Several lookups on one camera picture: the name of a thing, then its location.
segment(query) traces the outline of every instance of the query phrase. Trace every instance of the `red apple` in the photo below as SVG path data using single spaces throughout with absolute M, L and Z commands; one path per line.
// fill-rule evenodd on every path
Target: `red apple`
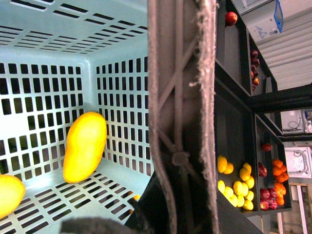
M 226 26 L 232 26 L 232 25 L 236 24 L 236 22 L 237 22 L 237 14 L 235 14 L 232 11 L 226 13 L 226 15 L 225 15 L 225 25 Z
M 267 198 L 266 201 L 268 202 L 269 206 L 274 203 L 274 200 L 272 198 Z
M 260 208 L 263 211 L 266 211 L 269 208 L 269 203 L 268 203 L 268 201 L 266 199 L 262 198 L 260 200 Z
M 258 79 L 258 78 L 254 78 L 254 79 L 253 79 L 253 84 L 254 84 L 255 86 L 259 85 L 259 79 Z
M 250 51 L 250 57 L 255 59 L 257 56 L 258 56 L 258 51 L 256 51 L 256 50 Z
M 257 58 L 252 58 L 250 60 L 252 62 L 253 65 L 255 65 L 256 67 L 260 66 L 260 60 Z
M 260 197 L 261 198 L 269 198 L 270 192 L 267 189 L 260 189 Z
M 261 145 L 261 148 L 263 151 L 271 151 L 272 150 L 272 145 L 268 143 L 264 143 Z
M 258 162 L 258 170 L 259 170 L 259 176 L 266 177 L 268 175 L 267 168 L 264 167 L 261 162 Z
M 259 73 L 257 71 L 253 72 L 253 76 L 256 78 L 259 75 Z
M 273 199 L 272 200 L 272 203 L 269 204 L 269 208 L 272 209 L 272 210 L 275 210 L 277 208 L 277 202 Z
M 256 70 L 256 67 L 255 65 L 252 64 L 252 72 L 255 72 L 255 70 Z
M 270 197 L 276 197 L 276 190 L 274 188 L 269 188 L 268 191 L 270 192 Z

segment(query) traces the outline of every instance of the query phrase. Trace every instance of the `yellow fruit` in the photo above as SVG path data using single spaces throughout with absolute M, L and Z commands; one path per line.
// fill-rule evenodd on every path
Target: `yellow fruit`
M 249 165 L 249 163 L 246 162 L 246 163 L 243 165 L 243 167 L 246 168 L 246 169 L 249 171 L 249 174 L 252 173 L 252 167 L 251 167 L 251 165 Z
M 246 211 L 252 211 L 254 209 L 254 205 L 251 201 L 245 200 L 243 208 Z
M 136 200 L 136 201 L 139 201 L 140 198 L 141 198 L 141 196 L 138 195 L 138 194 L 133 197 L 133 199 Z
M 228 162 L 228 166 L 226 167 L 225 171 L 223 172 L 224 174 L 231 174 L 234 170 L 234 166 L 232 163 Z
M 250 173 L 249 173 L 249 171 L 248 171 L 248 169 L 246 169 L 246 168 L 242 168 L 242 169 L 240 169 L 240 171 L 239 171 L 239 177 L 243 180 L 243 181 L 246 181 L 246 180 L 248 180 L 249 178 L 250 178 Z
M 254 193 L 252 191 L 248 191 L 247 195 L 245 196 L 245 199 L 252 201 L 254 198 Z
M 237 206 L 237 196 L 236 196 L 236 195 L 233 195 L 233 196 L 231 197 L 230 203 L 231 203 L 234 207 Z
M 63 177 L 77 183 L 89 177 L 98 167 L 106 143 L 105 118 L 95 112 L 81 115 L 67 136 Z
M 241 195 L 243 192 L 243 189 L 244 189 L 243 184 L 240 181 L 236 181 L 233 184 L 233 190 L 236 195 Z
M 233 196 L 233 194 L 234 194 L 233 189 L 228 187 L 228 186 L 225 186 L 224 195 L 226 197 L 231 198 Z
M 227 196 L 226 194 L 223 194 L 224 196 L 225 196 L 225 198 L 230 202 L 230 203 L 232 203 L 232 200 L 231 200 L 231 198 L 229 197 L 229 196 Z
M 12 175 L 0 175 L 0 219 L 19 206 L 25 193 L 25 186 L 18 178 Z
M 237 207 L 242 207 L 245 203 L 245 199 L 242 195 L 237 196 Z
M 249 179 L 245 181 L 245 183 L 247 184 L 249 189 L 252 189 L 254 187 L 254 178 L 250 176 Z
M 242 196 L 247 196 L 247 194 L 248 194 L 248 186 L 247 186 L 247 184 L 245 184 L 244 182 L 242 183 L 242 185 L 243 185 L 243 190 L 242 190 Z
M 218 172 L 223 173 L 226 170 L 226 167 L 228 166 L 228 161 L 224 156 L 218 157 Z
M 218 189 L 221 193 L 224 193 L 225 190 L 225 183 L 223 182 L 223 180 L 219 180 L 218 181 Z

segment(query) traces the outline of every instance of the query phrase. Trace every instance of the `gray cloth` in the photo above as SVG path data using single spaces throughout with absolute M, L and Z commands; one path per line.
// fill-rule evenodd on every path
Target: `gray cloth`
M 104 218 L 76 218 L 62 222 L 60 233 L 75 234 L 137 234 L 130 228 Z

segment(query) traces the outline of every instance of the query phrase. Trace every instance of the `vented plastic basket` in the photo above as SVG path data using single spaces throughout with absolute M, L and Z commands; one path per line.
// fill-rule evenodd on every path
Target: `vented plastic basket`
M 55 234 L 82 216 L 125 223 L 154 171 L 146 1 L 2 0 L 0 15 L 0 172 L 26 186 L 0 233 Z M 67 184 L 66 134 L 88 111 L 107 120 L 103 159 Z

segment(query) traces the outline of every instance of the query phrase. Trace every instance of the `dark shelf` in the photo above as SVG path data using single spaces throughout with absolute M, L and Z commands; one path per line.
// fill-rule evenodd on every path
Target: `dark shelf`
M 266 177 L 258 178 L 258 186 L 259 189 L 274 188 L 275 177 L 273 175 L 272 160 L 280 159 L 283 164 L 286 165 L 284 145 L 259 116 L 256 116 L 256 129 L 257 159 L 259 162 L 262 162 L 268 170 L 268 175 Z M 264 152 L 261 149 L 261 144 L 263 143 L 271 144 L 272 150 Z M 283 212 L 285 209 L 290 209 L 292 207 L 288 181 L 285 181 L 283 185 L 286 188 L 286 194 L 284 195 L 285 204 L 283 206 L 278 206 L 278 209 L 276 210 L 269 210 L 270 213 Z
M 252 91 L 250 51 L 258 50 L 253 38 L 241 19 L 231 0 L 219 1 L 217 11 L 217 52 L 215 61 L 215 151 L 216 160 L 219 155 L 233 163 L 234 171 L 230 175 L 217 173 L 217 181 L 222 179 L 226 186 L 240 180 L 239 170 L 247 162 L 252 167 L 255 186 L 253 211 L 240 210 L 243 216 L 275 214 L 291 210 L 288 182 L 284 196 L 285 205 L 276 210 L 261 211 L 259 190 L 273 187 L 274 176 L 272 159 L 279 158 L 284 163 L 285 152 L 281 140 L 282 135 L 280 113 L 255 113 L 249 104 L 252 96 L 277 92 L 277 83 L 261 53 L 258 54 L 260 67 L 258 78 L 260 84 Z M 226 12 L 233 11 L 238 15 L 234 26 L 225 26 Z M 263 152 L 261 143 L 269 141 L 273 145 L 272 152 Z M 267 177 L 258 176 L 258 161 L 268 169 Z

